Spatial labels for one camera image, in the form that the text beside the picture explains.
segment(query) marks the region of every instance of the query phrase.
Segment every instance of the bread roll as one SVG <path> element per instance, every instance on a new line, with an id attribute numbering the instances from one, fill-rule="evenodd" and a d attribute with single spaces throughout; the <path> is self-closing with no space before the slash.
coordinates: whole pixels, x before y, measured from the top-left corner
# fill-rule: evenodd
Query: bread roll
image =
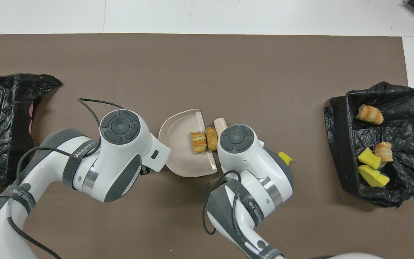
<path id="1" fill-rule="evenodd" d="M 206 150 L 206 147 L 207 147 L 207 141 L 205 140 L 193 142 L 194 151 L 196 151 L 199 154 L 204 152 Z"/>
<path id="2" fill-rule="evenodd" d="M 217 150 L 218 135 L 215 128 L 208 127 L 206 128 L 206 137 L 207 137 L 207 147 L 210 150 Z"/>
<path id="3" fill-rule="evenodd" d="M 200 140 L 205 140 L 206 139 L 206 135 L 204 132 L 191 132 L 191 141 L 195 142 L 195 141 L 200 141 Z"/>
<path id="4" fill-rule="evenodd" d="M 355 118 L 376 125 L 379 125 L 384 121 L 383 115 L 378 108 L 364 104 L 360 106 L 359 114 Z"/>
<path id="5" fill-rule="evenodd" d="M 375 156 L 381 158 L 381 164 L 378 168 L 382 168 L 387 162 L 392 162 L 391 143 L 381 142 L 375 146 Z"/>

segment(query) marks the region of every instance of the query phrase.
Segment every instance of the pastry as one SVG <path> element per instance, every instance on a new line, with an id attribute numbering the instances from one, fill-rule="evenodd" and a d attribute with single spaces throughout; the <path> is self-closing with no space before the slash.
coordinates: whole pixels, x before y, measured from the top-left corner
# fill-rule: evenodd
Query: pastry
<path id="1" fill-rule="evenodd" d="M 379 125 L 384 121 L 383 115 L 378 110 L 378 108 L 364 104 L 360 106 L 359 114 L 355 118 L 376 125 Z"/>
<path id="2" fill-rule="evenodd" d="M 200 140 L 205 140 L 206 139 L 206 135 L 204 132 L 191 132 L 191 141 L 195 142 L 195 141 L 200 141 Z"/>
<path id="3" fill-rule="evenodd" d="M 215 128 L 206 128 L 207 147 L 210 150 L 217 150 L 218 136 Z"/>
<path id="4" fill-rule="evenodd" d="M 391 143 L 381 142 L 375 146 L 375 156 L 381 159 L 381 165 L 379 168 L 383 167 L 387 162 L 392 162 L 392 150 Z"/>
<path id="5" fill-rule="evenodd" d="M 207 147 L 206 140 L 200 140 L 200 141 L 193 142 L 194 151 L 196 151 L 199 154 L 204 152 L 206 150 L 206 147 Z"/>

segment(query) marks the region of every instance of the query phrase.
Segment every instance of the white floor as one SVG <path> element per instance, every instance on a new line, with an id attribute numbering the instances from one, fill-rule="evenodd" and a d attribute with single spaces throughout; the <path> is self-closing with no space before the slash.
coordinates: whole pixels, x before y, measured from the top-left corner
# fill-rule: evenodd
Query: white floor
<path id="1" fill-rule="evenodd" d="M 402 36 L 414 88 L 414 13 L 402 0 L 0 0 L 0 34 Z"/>

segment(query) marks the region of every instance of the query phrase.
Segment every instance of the circular button panel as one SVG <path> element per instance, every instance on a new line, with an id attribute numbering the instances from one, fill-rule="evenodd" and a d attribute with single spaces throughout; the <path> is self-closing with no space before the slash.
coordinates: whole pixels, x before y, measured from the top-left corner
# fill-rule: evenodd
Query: circular button panel
<path id="1" fill-rule="evenodd" d="M 246 151 L 253 143 L 253 131 L 246 125 L 232 125 L 220 136 L 220 145 L 227 152 L 238 154 Z"/>
<path id="2" fill-rule="evenodd" d="M 108 142 L 123 145 L 138 136 L 140 121 L 130 110 L 115 110 L 103 118 L 100 131 Z"/>

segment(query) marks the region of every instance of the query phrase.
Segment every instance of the small sponge piece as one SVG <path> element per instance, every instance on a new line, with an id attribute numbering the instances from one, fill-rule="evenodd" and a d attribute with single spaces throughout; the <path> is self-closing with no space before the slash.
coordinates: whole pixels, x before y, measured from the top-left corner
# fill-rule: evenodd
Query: small sponge piece
<path id="1" fill-rule="evenodd" d="M 363 164 L 358 167 L 360 175 L 371 187 L 384 187 L 389 182 L 389 177 L 381 174 L 380 171 Z"/>
<path id="2" fill-rule="evenodd" d="M 364 164 L 368 164 L 369 166 L 373 167 L 373 169 L 378 169 L 381 164 L 381 158 L 375 156 L 371 149 L 367 147 L 358 157 L 359 161 Z"/>
<path id="3" fill-rule="evenodd" d="M 284 160 L 284 162 L 289 165 L 290 162 L 293 162 L 293 159 L 291 157 L 289 157 L 289 155 L 285 154 L 284 152 L 279 152 L 277 154 L 282 160 Z"/>

